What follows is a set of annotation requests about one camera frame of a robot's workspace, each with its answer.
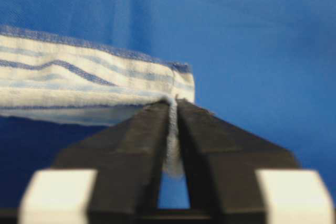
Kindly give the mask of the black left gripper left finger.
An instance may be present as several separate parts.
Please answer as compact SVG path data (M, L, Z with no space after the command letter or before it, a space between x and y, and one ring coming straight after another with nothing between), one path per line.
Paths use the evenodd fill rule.
M95 169L89 223L136 223L157 208L169 125L160 102L59 152L52 168Z

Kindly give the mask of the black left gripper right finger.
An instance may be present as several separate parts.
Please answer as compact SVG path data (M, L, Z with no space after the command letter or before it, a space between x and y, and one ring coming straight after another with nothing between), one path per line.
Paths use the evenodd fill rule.
M291 151L227 123L186 100L177 122L191 208L211 223L265 223L258 169L299 169Z

